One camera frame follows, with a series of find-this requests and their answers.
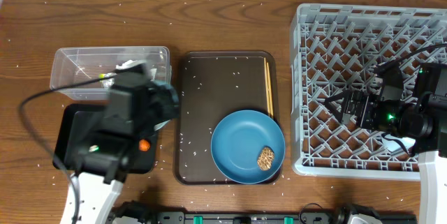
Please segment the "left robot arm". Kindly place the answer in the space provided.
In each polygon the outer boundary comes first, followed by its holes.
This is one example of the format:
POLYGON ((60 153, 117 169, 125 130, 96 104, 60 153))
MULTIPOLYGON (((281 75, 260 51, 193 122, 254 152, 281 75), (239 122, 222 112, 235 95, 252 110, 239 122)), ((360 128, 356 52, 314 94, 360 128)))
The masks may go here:
POLYGON ((143 155, 141 141, 179 114, 169 85, 153 81, 144 61, 117 69, 108 104, 77 121, 63 164, 70 176, 62 223, 105 223, 133 164, 143 155))

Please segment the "light blue rice bowl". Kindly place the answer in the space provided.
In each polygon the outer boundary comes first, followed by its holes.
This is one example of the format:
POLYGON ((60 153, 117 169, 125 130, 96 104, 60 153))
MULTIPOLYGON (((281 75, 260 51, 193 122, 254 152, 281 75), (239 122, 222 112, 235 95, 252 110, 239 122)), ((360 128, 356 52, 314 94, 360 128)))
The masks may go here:
POLYGON ((170 121, 169 120, 167 120, 167 121, 163 121, 163 122, 161 122, 161 123, 159 123, 159 124, 156 124, 155 126, 154 126, 154 130, 155 131, 158 131, 158 130, 160 130, 160 129, 162 129, 167 123, 169 123, 170 121))

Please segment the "orange carrot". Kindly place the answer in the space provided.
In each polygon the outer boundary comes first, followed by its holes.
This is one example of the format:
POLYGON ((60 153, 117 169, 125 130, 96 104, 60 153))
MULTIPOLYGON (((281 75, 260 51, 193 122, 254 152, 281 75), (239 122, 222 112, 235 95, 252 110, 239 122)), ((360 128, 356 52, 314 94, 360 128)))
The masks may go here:
POLYGON ((148 140, 142 139, 139 141, 139 150, 140 151, 149 151, 151 148, 151 143, 148 140))

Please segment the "green foil snack wrapper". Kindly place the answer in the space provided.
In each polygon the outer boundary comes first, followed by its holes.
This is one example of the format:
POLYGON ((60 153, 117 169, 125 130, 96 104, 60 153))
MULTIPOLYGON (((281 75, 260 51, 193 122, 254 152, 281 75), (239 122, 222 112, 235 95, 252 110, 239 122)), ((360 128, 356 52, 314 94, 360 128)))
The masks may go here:
POLYGON ((101 73, 98 77, 101 79, 100 83, 104 89, 109 89, 115 82, 114 76, 116 73, 101 73))

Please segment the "white napkin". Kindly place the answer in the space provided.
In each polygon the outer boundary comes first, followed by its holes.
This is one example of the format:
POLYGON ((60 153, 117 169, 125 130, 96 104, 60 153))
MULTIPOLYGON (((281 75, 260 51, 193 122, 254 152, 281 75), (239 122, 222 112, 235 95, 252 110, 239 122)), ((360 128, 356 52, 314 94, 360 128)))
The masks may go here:
POLYGON ((114 72, 116 74, 126 72, 140 73, 154 79, 156 74, 156 66, 148 60, 128 60, 122 65, 117 65, 114 72))

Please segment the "light blue cup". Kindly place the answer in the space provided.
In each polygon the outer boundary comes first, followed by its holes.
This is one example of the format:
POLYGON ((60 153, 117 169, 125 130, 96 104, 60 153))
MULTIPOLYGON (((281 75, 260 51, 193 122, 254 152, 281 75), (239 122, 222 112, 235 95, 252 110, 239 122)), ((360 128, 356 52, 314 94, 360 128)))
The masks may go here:
POLYGON ((416 143, 413 138, 395 137, 389 133, 381 134, 381 142, 389 152, 403 151, 406 154, 409 154, 409 150, 416 143))

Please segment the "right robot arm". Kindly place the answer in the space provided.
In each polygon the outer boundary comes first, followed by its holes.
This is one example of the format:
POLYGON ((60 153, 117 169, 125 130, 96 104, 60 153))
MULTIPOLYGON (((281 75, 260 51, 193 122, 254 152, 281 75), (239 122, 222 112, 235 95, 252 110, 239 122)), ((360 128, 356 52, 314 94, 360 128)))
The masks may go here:
POLYGON ((418 157, 420 171, 420 223, 446 222, 446 65, 421 64, 413 97, 405 103, 403 74, 398 63, 377 66, 381 79, 379 94, 346 90, 326 98, 325 107, 341 124, 356 117, 356 125, 415 141, 410 156, 418 157))

